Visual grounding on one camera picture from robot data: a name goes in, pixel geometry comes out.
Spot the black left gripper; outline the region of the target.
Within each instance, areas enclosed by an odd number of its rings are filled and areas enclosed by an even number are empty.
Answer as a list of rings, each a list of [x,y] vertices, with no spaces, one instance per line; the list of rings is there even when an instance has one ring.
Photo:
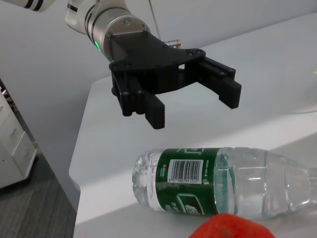
[[[144,115],[154,129],[165,127],[165,105],[155,94],[176,91],[194,83],[181,65],[198,62],[199,83],[211,89],[231,109],[239,107],[242,85],[236,70],[205,57],[201,49],[177,49],[144,31],[111,38],[111,92],[125,117]]]

